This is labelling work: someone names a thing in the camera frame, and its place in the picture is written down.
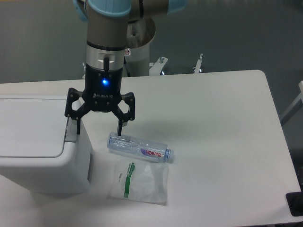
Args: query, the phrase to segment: gray floor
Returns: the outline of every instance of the gray floor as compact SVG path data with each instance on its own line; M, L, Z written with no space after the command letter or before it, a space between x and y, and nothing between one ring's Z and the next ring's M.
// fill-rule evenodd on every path
M301 1L188 1L183 12L154 18L151 61L163 55L167 73L189 73L203 53L205 72L262 70L281 115L303 80ZM72 0L0 1L0 83L80 79L86 28ZM303 110L284 131L303 165Z

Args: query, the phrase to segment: white table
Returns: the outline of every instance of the white table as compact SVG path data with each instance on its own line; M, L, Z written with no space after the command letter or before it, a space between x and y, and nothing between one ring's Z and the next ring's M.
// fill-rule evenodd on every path
M0 93L67 94L84 81L1 84ZM83 118L94 148L89 193L31 194L0 176L0 226L232 227L302 221L285 194L300 190L279 118L261 71L125 78L136 120L123 134L175 149L166 206L108 199L121 157L106 148L117 119Z

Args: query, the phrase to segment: white box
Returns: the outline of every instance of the white box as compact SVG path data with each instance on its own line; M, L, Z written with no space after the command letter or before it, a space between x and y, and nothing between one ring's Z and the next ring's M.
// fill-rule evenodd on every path
M92 146L83 123L77 135L64 116L65 104L62 96L0 96L1 175L32 192L89 190Z

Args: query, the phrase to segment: zip lock bag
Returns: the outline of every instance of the zip lock bag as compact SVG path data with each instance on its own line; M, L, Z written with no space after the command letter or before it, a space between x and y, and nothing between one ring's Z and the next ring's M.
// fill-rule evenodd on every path
M110 197L165 205L168 165L122 159L116 165Z

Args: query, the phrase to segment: plastic water bottle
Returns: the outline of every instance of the plastic water bottle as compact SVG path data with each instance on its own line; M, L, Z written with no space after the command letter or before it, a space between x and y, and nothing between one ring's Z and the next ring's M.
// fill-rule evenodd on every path
M167 149L167 144L126 135L118 136L115 132L110 133L107 147L111 149L112 153L152 162L172 161L174 155L174 150Z

